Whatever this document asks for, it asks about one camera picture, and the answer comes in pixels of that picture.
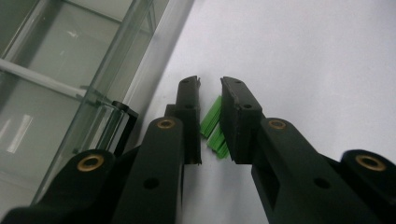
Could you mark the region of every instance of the glass panel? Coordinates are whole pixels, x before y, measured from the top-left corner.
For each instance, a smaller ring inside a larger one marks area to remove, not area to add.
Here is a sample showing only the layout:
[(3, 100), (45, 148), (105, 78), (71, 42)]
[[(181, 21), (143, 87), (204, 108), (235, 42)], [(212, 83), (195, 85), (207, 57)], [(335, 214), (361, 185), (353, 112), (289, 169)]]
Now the glass panel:
[(0, 60), (0, 217), (38, 199), (76, 153), (120, 137), (128, 116), (111, 102), (122, 101), (168, 0), (134, 0), (125, 18), (94, 2), (42, 0), (25, 26), (0, 21), (18, 35)]
[(122, 21), (132, 0), (68, 0), (66, 2), (88, 8), (116, 21)]
[(91, 144), (86, 144), (87, 136), (101, 132), (100, 125), (93, 125), (97, 122), (94, 115), (100, 114), (104, 105), (111, 105), (111, 101), (122, 102), (167, 3), (168, 0), (132, 2), (87, 94), (82, 99), (78, 112), (35, 196), (34, 203), (41, 198), (51, 179), (71, 157), (77, 152), (92, 149)]
[(0, 71), (0, 216), (35, 196), (79, 100)]
[(38, 0), (0, 0), (0, 58), (6, 56), (37, 2)]
[(89, 86), (119, 23), (51, 1), (11, 61), (71, 87)]

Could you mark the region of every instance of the screw hole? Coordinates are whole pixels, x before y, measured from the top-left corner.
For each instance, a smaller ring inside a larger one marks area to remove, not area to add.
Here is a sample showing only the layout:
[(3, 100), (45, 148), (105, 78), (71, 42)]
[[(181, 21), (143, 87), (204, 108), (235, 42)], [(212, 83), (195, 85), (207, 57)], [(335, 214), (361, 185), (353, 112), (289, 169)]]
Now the screw hole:
[(175, 122), (171, 119), (163, 119), (157, 123), (157, 126), (161, 129), (170, 129), (175, 126)]
[(89, 172), (96, 170), (99, 168), (103, 163), (105, 162), (105, 158), (103, 158), (102, 155), (99, 154), (91, 154), (84, 159), (82, 159), (78, 165), (77, 168), (81, 172)]
[(149, 178), (143, 183), (145, 189), (156, 189), (160, 186), (160, 181), (157, 178)]
[(355, 159), (358, 164), (372, 171), (382, 172), (387, 169), (385, 163), (377, 159), (376, 157), (372, 157), (369, 155), (358, 155)]
[(321, 189), (329, 189), (330, 188), (330, 183), (323, 178), (315, 178), (314, 182)]
[(269, 125), (272, 128), (279, 129), (279, 130), (286, 128), (286, 124), (280, 120), (277, 120), (277, 119), (270, 120)]
[(90, 158), (87, 159), (86, 161), (84, 161), (84, 165), (85, 166), (93, 166), (96, 165), (99, 162), (99, 160), (97, 158)]

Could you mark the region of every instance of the black mount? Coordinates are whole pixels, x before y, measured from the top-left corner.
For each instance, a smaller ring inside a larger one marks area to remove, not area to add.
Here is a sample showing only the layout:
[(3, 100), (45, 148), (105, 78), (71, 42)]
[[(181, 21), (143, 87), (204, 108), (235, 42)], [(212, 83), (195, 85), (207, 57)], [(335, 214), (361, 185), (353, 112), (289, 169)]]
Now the black mount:
[[(393, 163), (365, 150), (326, 158), (291, 123), (266, 118), (241, 80), (221, 83), (220, 127), (235, 163), (252, 165), (270, 223), (396, 223)], [(180, 81), (176, 104), (150, 123), (140, 147), (122, 154), (131, 119), (115, 155), (77, 154), (39, 203), (2, 223), (180, 223), (184, 164), (201, 163), (198, 89), (197, 77)]]

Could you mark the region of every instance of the transparent acrylic panel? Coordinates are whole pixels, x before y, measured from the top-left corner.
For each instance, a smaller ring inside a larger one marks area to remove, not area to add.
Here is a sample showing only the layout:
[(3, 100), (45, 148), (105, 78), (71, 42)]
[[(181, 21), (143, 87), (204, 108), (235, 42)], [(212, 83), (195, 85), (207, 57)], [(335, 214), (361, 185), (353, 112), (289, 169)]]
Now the transparent acrylic panel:
[(78, 106), (77, 98), (0, 71), (0, 216), (33, 200)]
[[(111, 105), (112, 101), (122, 102), (167, 3), (168, 0), (132, 2), (82, 99), (78, 112), (35, 196), (34, 203), (41, 198), (51, 179), (67, 161), (80, 151), (92, 149), (91, 144), (86, 144), (87, 136), (101, 132), (100, 125), (93, 125), (97, 122), (95, 115), (101, 113), (104, 105)], [(106, 142), (97, 146), (100, 147), (99, 149), (109, 150), (101, 147), (104, 145), (111, 144)]]
[(0, 58), (4, 58), (38, 0), (0, 0)]
[(67, 0), (116, 21), (122, 21), (133, 0)]
[(51, 1), (11, 61), (71, 87), (89, 86), (119, 25), (88, 9)]

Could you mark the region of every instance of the white surface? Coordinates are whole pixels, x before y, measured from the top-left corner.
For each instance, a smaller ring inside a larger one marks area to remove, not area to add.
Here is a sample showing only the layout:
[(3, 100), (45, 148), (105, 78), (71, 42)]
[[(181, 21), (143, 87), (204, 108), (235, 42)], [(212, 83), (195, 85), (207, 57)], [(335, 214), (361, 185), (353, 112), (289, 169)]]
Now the white surface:
[[(392, 0), (196, 0), (145, 125), (175, 102), (182, 78), (201, 78), (203, 117), (230, 76), (320, 153), (364, 148), (396, 162), (395, 11)], [(202, 157), (186, 167), (183, 223), (265, 223), (250, 167), (204, 144)]]

